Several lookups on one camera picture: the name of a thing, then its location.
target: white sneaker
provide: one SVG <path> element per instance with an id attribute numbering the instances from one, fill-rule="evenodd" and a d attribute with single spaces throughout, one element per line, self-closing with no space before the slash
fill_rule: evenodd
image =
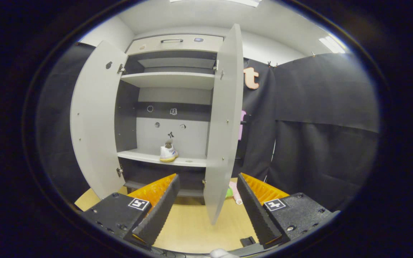
<path id="1" fill-rule="evenodd" d="M 169 139 L 165 142 L 165 145 L 160 147 L 160 161 L 172 162 L 178 157 L 177 151 L 173 148 L 173 139 Z"/>

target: ceiling light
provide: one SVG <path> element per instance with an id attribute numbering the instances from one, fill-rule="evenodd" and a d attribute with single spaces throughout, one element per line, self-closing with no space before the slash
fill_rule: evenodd
<path id="1" fill-rule="evenodd" d="M 326 38 L 321 38 L 319 39 L 321 43 L 323 43 L 326 47 L 328 47 L 329 50 L 331 50 L 333 53 L 345 53 L 345 50 L 339 44 L 332 39 L 330 36 L 327 36 Z"/>
<path id="2" fill-rule="evenodd" d="M 170 0 L 170 3 L 172 2 L 180 2 L 180 1 L 185 1 L 185 0 Z M 248 5 L 248 6 L 252 6 L 252 7 L 256 7 L 257 5 L 259 5 L 259 3 L 262 0 L 225 0 L 225 1 L 229 1 L 229 2 L 234 2 L 234 3 L 239 3 L 242 5 Z"/>

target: sticker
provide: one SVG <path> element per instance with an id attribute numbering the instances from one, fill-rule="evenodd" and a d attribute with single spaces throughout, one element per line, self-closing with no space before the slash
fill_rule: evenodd
<path id="1" fill-rule="evenodd" d="M 267 209 L 269 209 L 269 211 L 271 212 L 286 207 L 286 204 L 280 201 L 280 199 L 266 201 L 264 205 L 267 206 Z"/>
<path id="2" fill-rule="evenodd" d="M 149 201 L 145 201 L 145 200 L 141 200 L 141 199 L 137 199 L 134 198 L 129 204 L 129 207 L 135 208 L 137 210 L 140 211 L 144 211 L 144 209 L 146 208 L 146 206 L 148 205 Z"/>

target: open cabinet door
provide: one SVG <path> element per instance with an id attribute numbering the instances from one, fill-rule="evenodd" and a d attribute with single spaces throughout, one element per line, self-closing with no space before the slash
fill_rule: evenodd
<path id="1" fill-rule="evenodd" d="M 243 48 L 234 24 L 218 51 L 203 196 L 211 224 L 226 198 L 234 168 L 243 101 Z"/>
<path id="2" fill-rule="evenodd" d="M 89 186 L 103 199 L 125 183 L 114 135 L 114 109 L 127 55 L 102 41 L 85 62 L 71 101 L 71 140 L 77 163 Z"/>

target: drawer handle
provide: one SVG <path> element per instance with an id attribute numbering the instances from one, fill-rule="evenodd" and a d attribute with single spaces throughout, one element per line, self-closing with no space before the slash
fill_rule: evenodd
<path id="1" fill-rule="evenodd" d="M 179 42 L 183 42 L 184 40 L 182 40 L 182 39 L 164 39 L 164 40 L 161 40 L 160 42 L 161 43 L 164 43 L 165 41 L 169 41 L 169 40 L 177 40 L 177 41 L 179 41 Z"/>

